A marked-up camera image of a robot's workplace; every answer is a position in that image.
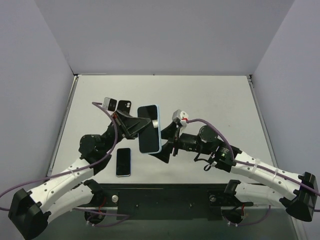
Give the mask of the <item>black phone case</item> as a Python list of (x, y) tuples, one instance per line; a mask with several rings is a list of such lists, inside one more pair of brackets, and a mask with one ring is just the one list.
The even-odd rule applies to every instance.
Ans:
[(130, 114), (132, 102), (130, 100), (120, 100), (117, 105), (117, 110), (126, 114)]

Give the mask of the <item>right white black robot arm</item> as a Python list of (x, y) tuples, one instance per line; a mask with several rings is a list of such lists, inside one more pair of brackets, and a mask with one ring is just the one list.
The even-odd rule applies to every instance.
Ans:
[(293, 173), (269, 165), (229, 144), (227, 139), (212, 124), (203, 123), (197, 135), (183, 133), (190, 123), (187, 118), (172, 122), (164, 130), (153, 120), (150, 125), (152, 139), (166, 140), (154, 156), (168, 163), (172, 151), (184, 150), (198, 155), (209, 155), (206, 170), (217, 168), (227, 173), (240, 175), (256, 181), (256, 184), (230, 180), (223, 192), (224, 201), (230, 205), (240, 203), (266, 204), (285, 209), (293, 218), (311, 222), (317, 212), (316, 203), (320, 193), (316, 177), (305, 172)]

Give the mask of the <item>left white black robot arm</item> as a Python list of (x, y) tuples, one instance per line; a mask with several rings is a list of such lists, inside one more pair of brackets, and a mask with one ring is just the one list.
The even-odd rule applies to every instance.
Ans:
[(103, 190), (92, 177), (107, 166), (116, 145), (122, 139), (134, 140), (148, 128), (155, 130), (159, 126), (158, 119), (133, 117), (121, 110), (108, 117), (111, 123), (103, 134), (87, 134), (80, 139), (80, 157), (64, 171), (45, 177), (30, 190), (22, 185), (17, 187), (8, 218), (24, 239), (38, 237), (52, 220), (73, 208), (88, 203), (99, 205)]

